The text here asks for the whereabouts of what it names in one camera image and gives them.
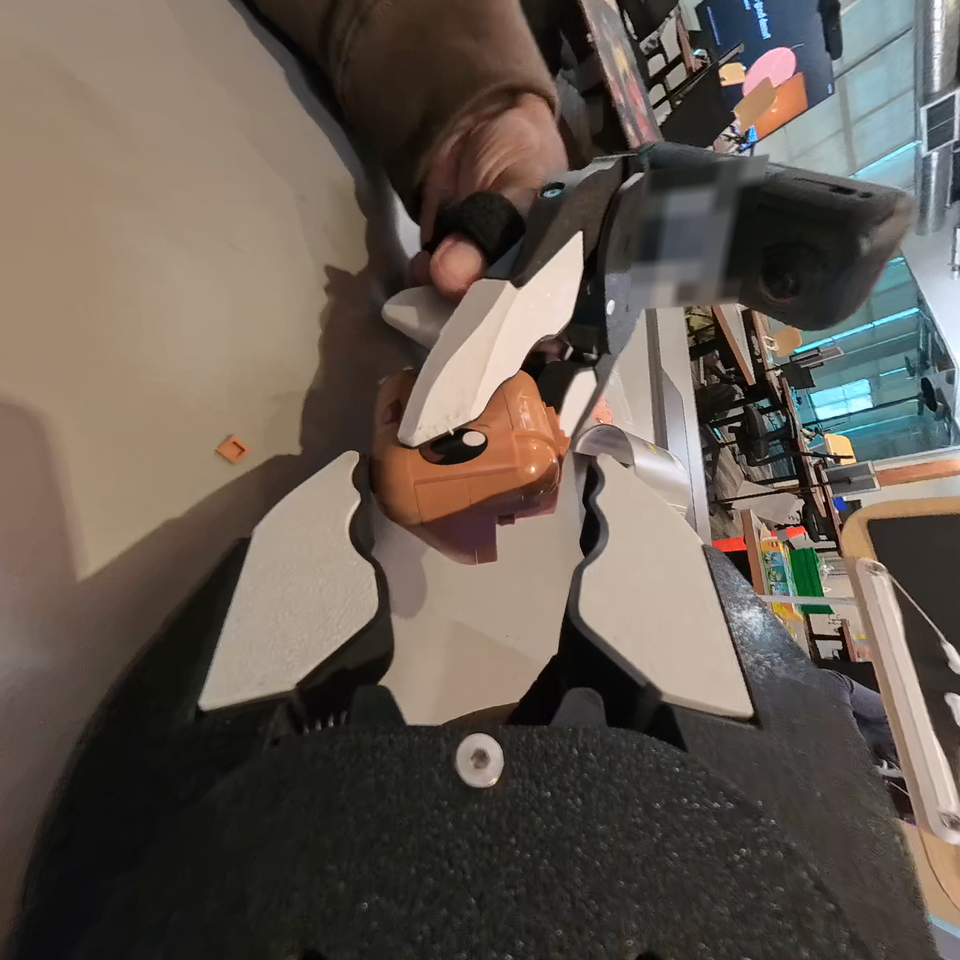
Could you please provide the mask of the wall display screen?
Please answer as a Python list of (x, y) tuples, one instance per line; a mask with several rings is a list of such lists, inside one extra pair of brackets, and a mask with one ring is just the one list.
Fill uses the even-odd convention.
[(834, 95), (834, 61), (827, 44), (822, 4), (814, 1), (706, 1), (694, 6), (702, 40), (717, 55), (719, 85), (732, 112), (758, 90), (769, 108), (753, 112), (738, 133), (759, 142)]

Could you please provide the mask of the person's left forearm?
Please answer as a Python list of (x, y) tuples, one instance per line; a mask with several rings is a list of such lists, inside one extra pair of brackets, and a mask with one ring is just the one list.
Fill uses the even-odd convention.
[(521, 2), (249, 5), (318, 68), (413, 218), (435, 152), (469, 113), (523, 95), (556, 112), (555, 82)]

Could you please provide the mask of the brown lego head model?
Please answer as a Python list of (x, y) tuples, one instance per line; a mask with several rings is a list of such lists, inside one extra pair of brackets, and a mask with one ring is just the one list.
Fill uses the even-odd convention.
[(387, 377), (374, 405), (369, 485), (383, 514), (465, 565), (498, 558), (498, 528), (551, 514), (570, 439), (535, 380), (520, 372), (476, 419), (418, 447), (399, 430), (416, 376)]

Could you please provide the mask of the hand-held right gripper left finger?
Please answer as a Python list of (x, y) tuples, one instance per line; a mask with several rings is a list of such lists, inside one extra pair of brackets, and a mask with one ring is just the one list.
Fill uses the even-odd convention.
[(281, 499), (249, 540), (198, 708), (285, 702), (304, 725), (342, 720), (392, 664), (365, 457), (347, 451)]

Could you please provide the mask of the lego instruction booklet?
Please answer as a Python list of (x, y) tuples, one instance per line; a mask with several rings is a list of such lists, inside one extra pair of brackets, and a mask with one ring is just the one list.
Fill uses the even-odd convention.
[(641, 313), (599, 394), (611, 425), (584, 420), (585, 453), (607, 453), (647, 483), (708, 543), (706, 471), (682, 308)]

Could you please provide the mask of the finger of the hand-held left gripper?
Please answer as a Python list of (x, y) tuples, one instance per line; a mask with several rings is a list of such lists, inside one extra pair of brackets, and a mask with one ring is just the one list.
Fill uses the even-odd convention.
[(534, 346), (570, 322), (584, 270), (577, 232), (523, 286), (476, 281), (453, 311), (414, 381), (398, 440), (421, 447), (477, 420)]
[(558, 409), (559, 428), (571, 445), (582, 433), (594, 426), (604, 425), (604, 396), (594, 396), (596, 389), (594, 369), (577, 366), (565, 387)]

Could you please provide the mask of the person's left hand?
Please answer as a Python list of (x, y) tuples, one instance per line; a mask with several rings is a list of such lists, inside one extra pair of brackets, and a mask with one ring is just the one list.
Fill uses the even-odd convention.
[(434, 150), (418, 187), (421, 251), (410, 262), (409, 285), (432, 285), (441, 296), (461, 300), (489, 263), (464, 234), (449, 234), (428, 250), (440, 210), (489, 191), (526, 213), (539, 189), (569, 168), (554, 109), (539, 95), (495, 97), (463, 114)]

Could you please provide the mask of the green box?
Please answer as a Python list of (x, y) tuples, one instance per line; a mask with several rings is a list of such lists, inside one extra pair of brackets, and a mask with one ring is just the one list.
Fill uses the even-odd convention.
[(846, 563), (838, 549), (823, 544), (791, 547), (789, 596), (805, 614), (843, 614), (856, 603)]

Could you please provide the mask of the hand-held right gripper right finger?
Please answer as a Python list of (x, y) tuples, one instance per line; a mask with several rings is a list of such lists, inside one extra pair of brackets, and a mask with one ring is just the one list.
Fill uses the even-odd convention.
[(612, 455), (584, 461), (572, 624), (666, 705), (752, 721), (753, 699), (702, 539)]

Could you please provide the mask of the silver ventilation duct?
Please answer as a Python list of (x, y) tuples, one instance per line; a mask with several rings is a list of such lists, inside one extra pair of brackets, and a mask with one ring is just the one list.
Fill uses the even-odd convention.
[(914, 61), (917, 107), (916, 233), (940, 232), (952, 203), (958, 147), (959, 3), (915, 3)]

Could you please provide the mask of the black office chair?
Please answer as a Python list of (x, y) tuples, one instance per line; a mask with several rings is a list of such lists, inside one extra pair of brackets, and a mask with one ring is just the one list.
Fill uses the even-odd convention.
[(793, 458), (796, 452), (797, 431), (793, 420), (785, 415), (782, 423), (770, 426), (769, 410), (749, 404), (734, 430), (734, 445), (750, 468), (772, 466)]

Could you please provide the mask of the dark wall painting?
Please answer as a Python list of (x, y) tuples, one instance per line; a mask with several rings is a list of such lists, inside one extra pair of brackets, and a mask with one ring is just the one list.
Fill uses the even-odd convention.
[(639, 151), (662, 141), (636, 43), (618, 2), (579, 1), (578, 5), (629, 150)]

